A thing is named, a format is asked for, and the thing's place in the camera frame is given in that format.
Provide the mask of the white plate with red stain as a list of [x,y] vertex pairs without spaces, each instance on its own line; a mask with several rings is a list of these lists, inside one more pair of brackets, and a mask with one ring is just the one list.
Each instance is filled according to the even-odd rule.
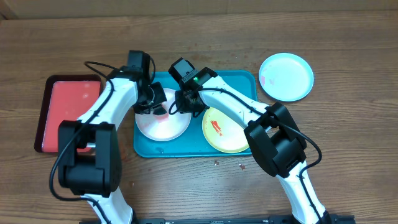
[[[169,113],[171,104],[175,101],[175,90],[166,88],[167,101],[162,106]],[[153,114],[137,114],[135,120],[140,132],[151,140],[169,141],[179,137],[189,126],[191,114],[175,113],[169,114],[169,120],[158,123]]]

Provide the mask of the light blue plate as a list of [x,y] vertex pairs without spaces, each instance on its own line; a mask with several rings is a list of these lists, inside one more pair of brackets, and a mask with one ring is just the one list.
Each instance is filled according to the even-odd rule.
[[312,90],[315,76],[306,60],[291,53],[277,53],[263,61],[259,83],[271,98],[293,102],[305,98]]

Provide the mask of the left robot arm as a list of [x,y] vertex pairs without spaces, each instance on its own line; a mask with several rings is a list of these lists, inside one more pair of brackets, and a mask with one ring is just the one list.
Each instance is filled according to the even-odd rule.
[[111,67],[106,86],[93,106],[75,121],[58,127],[58,157],[49,177],[70,189],[72,202],[86,201],[99,217],[98,223],[138,223],[119,184],[122,177],[117,130],[126,113],[166,114],[166,96],[155,82],[153,58],[140,50],[128,54],[127,64]]

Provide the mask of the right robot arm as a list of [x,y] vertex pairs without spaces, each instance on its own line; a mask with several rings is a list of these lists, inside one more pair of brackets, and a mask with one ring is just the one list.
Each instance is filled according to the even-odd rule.
[[283,104],[269,106],[252,100],[214,70],[197,70],[184,58],[170,66],[169,74],[180,87],[174,103],[178,112],[198,114],[205,108],[215,108],[244,129],[254,160],[263,171],[278,178],[296,222],[331,223],[307,172],[317,164],[307,164],[304,152],[314,141],[299,130]]

